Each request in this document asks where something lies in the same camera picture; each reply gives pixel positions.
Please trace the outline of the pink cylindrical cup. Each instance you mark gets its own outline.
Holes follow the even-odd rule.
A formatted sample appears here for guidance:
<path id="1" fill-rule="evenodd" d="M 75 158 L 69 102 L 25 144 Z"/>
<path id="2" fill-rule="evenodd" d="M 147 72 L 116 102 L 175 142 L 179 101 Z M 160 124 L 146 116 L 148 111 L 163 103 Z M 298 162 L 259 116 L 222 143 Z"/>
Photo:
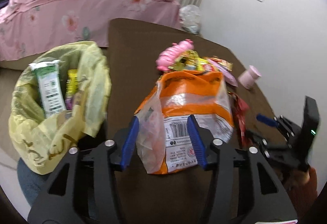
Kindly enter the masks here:
<path id="1" fill-rule="evenodd" d="M 238 81 L 244 88 L 250 90 L 260 77 L 262 77 L 262 75 L 259 70 L 253 65 L 250 65 L 249 68 L 238 77 Z"/>

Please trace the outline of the yellow brown snack wrapper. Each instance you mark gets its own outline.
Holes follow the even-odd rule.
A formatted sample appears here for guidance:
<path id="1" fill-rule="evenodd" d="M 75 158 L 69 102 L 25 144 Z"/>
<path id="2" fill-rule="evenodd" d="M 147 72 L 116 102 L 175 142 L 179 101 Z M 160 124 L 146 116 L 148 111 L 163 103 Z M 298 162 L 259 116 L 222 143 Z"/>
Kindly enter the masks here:
<path id="1" fill-rule="evenodd" d="M 68 70 L 68 79 L 66 82 L 66 94 L 65 94 L 65 105 L 67 110 L 72 110 L 73 97 L 79 89 L 78 84 L 78 70 Z"/>

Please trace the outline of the brown table cloth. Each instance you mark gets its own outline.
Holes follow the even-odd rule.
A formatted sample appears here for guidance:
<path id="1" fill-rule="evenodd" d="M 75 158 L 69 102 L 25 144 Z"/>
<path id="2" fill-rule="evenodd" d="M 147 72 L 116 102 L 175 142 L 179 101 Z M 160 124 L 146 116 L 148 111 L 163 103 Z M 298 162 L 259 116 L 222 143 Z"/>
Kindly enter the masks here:
<path id="1" fill-rule="evenodd" d="M 286 190 L 261 153 L 216 144 L 202 128 L 201 116 L 233 123 L 223 75 L 158 75 L 155 58 L 183 35 L 138 20 L 110 22 L 109 123 L 118 127 L 136 113 L 136 145 L 145 161 L 116 181 L 110 148 L 96 150 L 94 191 L 101 222 L 296 222 Z"/>

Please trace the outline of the red snack wrapper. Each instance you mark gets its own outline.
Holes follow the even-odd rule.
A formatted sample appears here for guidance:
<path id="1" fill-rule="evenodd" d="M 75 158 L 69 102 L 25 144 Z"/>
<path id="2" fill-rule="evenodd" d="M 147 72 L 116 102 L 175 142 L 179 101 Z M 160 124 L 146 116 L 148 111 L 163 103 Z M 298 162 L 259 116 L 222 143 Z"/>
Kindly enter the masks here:
<path id="1" fill-rule="evenodd" d="M 238 145 L 240 149 L 245 149 L 251 143 L 251 141 L 245 136 L 245 115 L 249 110 L 249 106 L 243 99 L 240 98 L 240 96 L 238 96 L 234 92 L 229 91 L 228 95 L 231 102 L 231 110 L 234 121 L 234 127 L 236 129 Z"/>

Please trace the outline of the pink caterpillar toy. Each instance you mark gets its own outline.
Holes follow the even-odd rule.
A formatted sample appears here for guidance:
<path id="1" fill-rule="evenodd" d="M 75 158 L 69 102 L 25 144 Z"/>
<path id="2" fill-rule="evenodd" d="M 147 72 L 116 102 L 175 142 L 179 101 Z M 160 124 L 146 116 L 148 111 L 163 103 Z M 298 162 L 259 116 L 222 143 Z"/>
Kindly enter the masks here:
<path id="1" fill-rule="evenodd" d="M 171 47 L 165 49 L 159 54 L 159 57 L 156 60 L 156 68 L 159 71 L 167 71 L 168 67 L 171 66 L 175 60 L 181 56 L 181 54 L 193 49 L 193 41 L 190 39 L 185 39 L 179 43 L 172 43 Z"/>

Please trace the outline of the yellow plastic trash bag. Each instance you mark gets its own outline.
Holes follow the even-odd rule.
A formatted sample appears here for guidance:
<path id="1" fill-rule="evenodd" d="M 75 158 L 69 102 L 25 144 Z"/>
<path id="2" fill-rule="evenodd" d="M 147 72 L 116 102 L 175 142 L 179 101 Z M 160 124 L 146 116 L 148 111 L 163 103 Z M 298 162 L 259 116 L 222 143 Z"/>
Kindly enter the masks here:
<path id="1" fill-rule="evenodd" d="M 20 75 L 12 93 L 9 136 L 30 170 L 51 173 L 105 119 L 111 80 L 94 41 L 54 47 Z"/>

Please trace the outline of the clear plastic bag on floor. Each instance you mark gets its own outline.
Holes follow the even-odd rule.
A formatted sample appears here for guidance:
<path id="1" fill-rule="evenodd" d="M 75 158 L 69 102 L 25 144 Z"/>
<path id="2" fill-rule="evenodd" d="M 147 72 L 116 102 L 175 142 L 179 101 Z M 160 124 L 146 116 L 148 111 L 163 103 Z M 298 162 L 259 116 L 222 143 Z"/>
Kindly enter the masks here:
<path id="1" fill-rule="evenodd" d="M 199 34 L 201 29 L 201 11 L 195 5 L 186 5 L 179 11 L 180 24 L 182 29 L 191 33 Z"/>

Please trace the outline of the orange snack bag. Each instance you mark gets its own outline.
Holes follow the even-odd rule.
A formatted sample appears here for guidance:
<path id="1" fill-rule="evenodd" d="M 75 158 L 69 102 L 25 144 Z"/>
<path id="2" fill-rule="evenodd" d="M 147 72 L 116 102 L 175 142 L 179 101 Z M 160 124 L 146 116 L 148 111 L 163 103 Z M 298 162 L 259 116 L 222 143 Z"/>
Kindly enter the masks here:
<path id="1" fill-rule="evenodd" d="M 187 130 L 190 115 L 224 142 L 234 129 L 224 75 L 219 71 L 162 75 L 135 115 L 137 153 L 147 174 L 170 174 L 197 165 Z"/>

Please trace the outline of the pink floral bed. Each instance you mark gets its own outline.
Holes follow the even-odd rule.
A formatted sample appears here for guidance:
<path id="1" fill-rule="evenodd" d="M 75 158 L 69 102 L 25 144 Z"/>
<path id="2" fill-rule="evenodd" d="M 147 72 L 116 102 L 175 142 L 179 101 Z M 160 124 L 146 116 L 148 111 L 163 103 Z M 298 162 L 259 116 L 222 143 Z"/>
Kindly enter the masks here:
<path id="1" fill-rule="evenodd" d="M 1 9 L 1 60 L 15 61 L 77 41 L 108 47 L 112 19 L 179 27 L 178 0 L 9 0 Z"/>

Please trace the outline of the green white milk carton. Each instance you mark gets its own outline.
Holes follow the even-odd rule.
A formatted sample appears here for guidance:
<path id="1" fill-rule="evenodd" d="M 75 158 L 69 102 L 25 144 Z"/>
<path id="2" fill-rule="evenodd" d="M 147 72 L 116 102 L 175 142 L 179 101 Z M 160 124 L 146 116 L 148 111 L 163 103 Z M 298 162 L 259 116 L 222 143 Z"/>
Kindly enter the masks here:
<path id="1" fill-rule="evenodd" d="M 60 60 L 34 62 L 29 64 L 37 78 L 38 89 L 45 117 L 66 110 L 59 79 Z"/>

